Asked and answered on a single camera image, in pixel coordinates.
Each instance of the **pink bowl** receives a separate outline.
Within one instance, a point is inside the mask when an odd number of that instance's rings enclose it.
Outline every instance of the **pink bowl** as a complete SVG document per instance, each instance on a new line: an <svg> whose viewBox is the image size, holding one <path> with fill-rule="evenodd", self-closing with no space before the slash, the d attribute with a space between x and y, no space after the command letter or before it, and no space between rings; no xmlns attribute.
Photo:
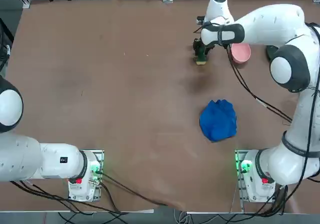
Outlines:
<svg viewBox="0 0 320 224"><path fill-rule="evenodd" d="M246 43L234 43L231 44L232 59L238 63L245 63L249 60L251 55L250 46Z"/></svg>

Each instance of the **green indicator light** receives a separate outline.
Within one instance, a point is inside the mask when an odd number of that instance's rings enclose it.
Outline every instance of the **green indicator light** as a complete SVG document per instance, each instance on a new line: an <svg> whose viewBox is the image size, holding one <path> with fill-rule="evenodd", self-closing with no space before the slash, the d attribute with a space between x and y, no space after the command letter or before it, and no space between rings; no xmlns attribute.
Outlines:
<svg viewBox="0 0 320 224"><path fill-rule="evenodd" d="M244 171L244 173L249 172L251 165L252 165L252 161L243 160L243 162L241 163L242 171Z"/></svg>

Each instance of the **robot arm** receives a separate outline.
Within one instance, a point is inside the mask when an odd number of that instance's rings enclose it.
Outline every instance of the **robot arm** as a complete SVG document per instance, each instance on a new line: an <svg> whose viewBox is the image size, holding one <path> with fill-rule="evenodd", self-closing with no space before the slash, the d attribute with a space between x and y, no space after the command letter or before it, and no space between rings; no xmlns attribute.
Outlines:
<svg viewBox="0 0 320 224"><path fill-rule="evenodd" d="M210 0L201 39L206 46L232 43L282 46L309 33L304 12L297 5L264 6L234 21L227 0Z"/></svg>
<svg viewBox="0 0 320 224"><path fill-rule="evenodd" d="M0 75L0 182L68 179L69 198L92 202L100 198L103 151L79 150L65 143L39 143L9 133L23 115L23 99Z"/></svg>
<svg viewBox="0 0 320 224"><path fill-rule="evenodd" d="M320 26L315 29L320 33ZM275 191L275 183L294 184L302 174L320 65L319 40L305 24L304 12L299 6L264 6L233 22L227 0L210 0L202 24L201 42L211 48L232 43L278 46L270 60L271 76L281 87L299 93L292 123L280 144L265 150L249 150L241 165L248 199L266 202ZM317 97L310 155L303 178L314 175L320 168L319 103Z"/></svg>

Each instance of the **brown table surface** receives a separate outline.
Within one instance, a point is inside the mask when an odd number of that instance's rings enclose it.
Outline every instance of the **brown table surface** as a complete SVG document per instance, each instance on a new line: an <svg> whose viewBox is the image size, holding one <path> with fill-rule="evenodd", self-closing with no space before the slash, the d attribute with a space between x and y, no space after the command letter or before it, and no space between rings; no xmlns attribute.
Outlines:
<svg viewBox="0 0 320 224"><path fill-rule="evenodd" d="M206 13L208 1L32 2L23 10L7 73L24 98L14 131L39 142L104 149L107 173L177 209L229 212L237 181L234 150L278 145L287 126L239 85L222 47L210 53L207 65L194 64L195 20ZM235 19L265 5L290 3L302 7L307 22L320 22L311 0L228 3ZM272 80L263 46L251 47L241 73L256 95L293 115L297 95ZM199 114L217 99L233 103L238 128L236 137L211 143ZM64 180L36 183L68 193ZM109 186L120 210L155 207ZM0 189L2 211L64 210L10 183ZM305 180L286 211L320 213L318 189ZM111 208L105 193L98 204ZM245 210L258 207L251 203ZM232 211L241 211L238 192Z"/></svg>

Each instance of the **blue cloth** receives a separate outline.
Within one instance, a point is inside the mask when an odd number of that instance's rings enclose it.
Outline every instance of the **blue cloth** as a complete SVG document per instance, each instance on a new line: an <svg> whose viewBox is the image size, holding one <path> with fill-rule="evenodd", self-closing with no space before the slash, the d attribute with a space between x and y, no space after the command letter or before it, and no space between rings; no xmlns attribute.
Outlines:
<svg viewBox="0 0 320 224"><path fill-rule="evenodd" d="M213 142L230 138L237 133L237 117L233 105L226 100L211 100L200 115L203 134Z"/></svg>

